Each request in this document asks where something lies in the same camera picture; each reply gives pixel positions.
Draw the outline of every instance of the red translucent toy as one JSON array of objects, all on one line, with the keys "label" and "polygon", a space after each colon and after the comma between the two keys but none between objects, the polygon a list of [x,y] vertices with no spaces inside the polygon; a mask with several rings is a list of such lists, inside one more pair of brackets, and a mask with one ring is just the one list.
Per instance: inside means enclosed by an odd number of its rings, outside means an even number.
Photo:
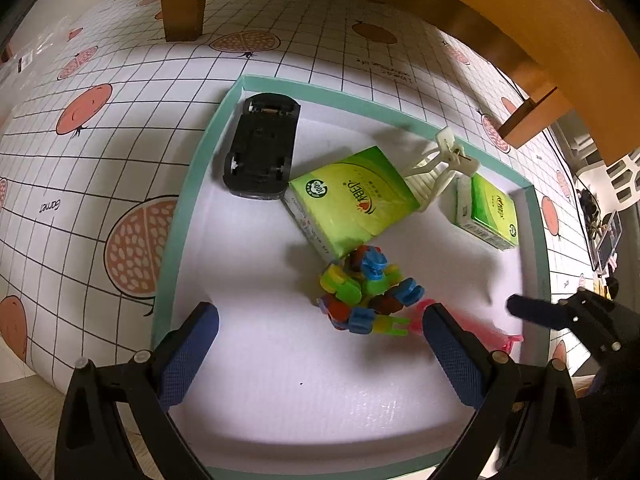
[{"label": "red translucent toy", "polygon": [[[422,300],[412,307],[410,315],[411,323],[409,324],[410,332],[422,334],[422,314],[428,306],[437,303],[435,300]],[[473,317],[466,312],[451,310],[447,308],[451,317],[456,320],[462,330],[473,333],[488,351],[502,350],[511,353],[514,343],[524,341],[521,335],[508,335],[491,323]]]}]

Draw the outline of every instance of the brand logo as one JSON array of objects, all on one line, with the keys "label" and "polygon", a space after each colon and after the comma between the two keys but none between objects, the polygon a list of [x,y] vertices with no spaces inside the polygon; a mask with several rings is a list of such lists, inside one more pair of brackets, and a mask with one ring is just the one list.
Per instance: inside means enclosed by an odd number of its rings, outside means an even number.
[{"label": "brand logo", "polygon": [[349,191],[351,191],[351,194],[358,203],[357,207],[360,211],[370,215],[376,210],[376,208],[373,207],[373,200],[371,199],[369,193],[367,193],[367,191],[360,185],[359,182],[350,180],[348,182],[344,182],[343,185],[346,186]]},{"label": "brand logo", "polygon": [[502,199],[500,197],[496,199],[495,205],[498,208],[498,215],[500,215],[500,218],[504,218],[504,204],[502,203]]},{"label": "brand logo", "polygon": [[305,186],[306,194],[312,198],[322,198],[326,195],[326,184],[317,178],[310,180]]}]

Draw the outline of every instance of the colorful plastic toy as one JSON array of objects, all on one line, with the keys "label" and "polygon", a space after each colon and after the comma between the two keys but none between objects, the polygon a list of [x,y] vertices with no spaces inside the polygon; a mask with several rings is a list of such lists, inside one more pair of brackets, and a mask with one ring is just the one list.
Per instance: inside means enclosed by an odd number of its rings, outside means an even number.
[{"label": "colorful plastic toy", "polygon": [[329,294],[335,294],[336,298],[349,306],[357,305],[362,299],[360,284],[347,276],[344,270],[336,264],[329,264],[325,272],[322,273],[320,286]]},{"label": "colorful plastic toy", "polygon": [[379,247],[366,245],[351,251],[344,266],[330,264],[320,285],[328,293],[318,299],[322,313],[334,328],[354,334],[407,335],[412,320],[389,315],[424,294],[413,278],[404,279],[397,265],[387,263]]},{"label": "colorful plastic toy", "polygon": [[[422,315],[424,311],[434,303],[437,303],[437,301],[428,299],[415,305],[414,311],[411,314],[411,323],[409,323],[410,332],[422,335]],[[492,324],[477,319],[470,314],[462,313],[449,307],[447,307],[447,311],[463,330],[473,333],[489,351],[502,350],[509,354],[511,350],[513,350],[514,343],[524,341],[523,336],[520,334],[505,334]]]}]

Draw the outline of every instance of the wooden furniture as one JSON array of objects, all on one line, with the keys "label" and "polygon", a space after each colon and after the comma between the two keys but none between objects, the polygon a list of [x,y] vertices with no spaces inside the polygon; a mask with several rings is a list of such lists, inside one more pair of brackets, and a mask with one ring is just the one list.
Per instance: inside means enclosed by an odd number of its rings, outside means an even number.
[{"label": "wooden furniture", "polygon": [[[592,0],[381,0],[459,39],[530,97],[500,128],[520,147],[575,108],[613,164],[640,146],[640,59]],[[204,0],[161,0],[167,41],[202,33]]]}]

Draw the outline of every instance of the blue plastic block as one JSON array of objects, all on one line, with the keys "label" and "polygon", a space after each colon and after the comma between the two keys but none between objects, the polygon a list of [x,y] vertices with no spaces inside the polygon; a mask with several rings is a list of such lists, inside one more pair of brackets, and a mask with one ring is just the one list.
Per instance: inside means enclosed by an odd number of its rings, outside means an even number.
[{"label": "blue plastic block", "polygon": [[362,262],[360,263],[360,272],[364,277],[372,282],[381,280],[385,275],[386,256],[379,253],[375,247],[367,247]]},{"label": "blue plastic block", "polygon": [[354,306],[349,316],[349,332],[353,334],[369,334],[373,330],[376,311],[372,308]]},{"label": "blue plastic block", "polygon": [[389,293],[404,306],[410,306],[424,295],[424,288],[415,283],[413,278],[406,278],[393,287]]}]

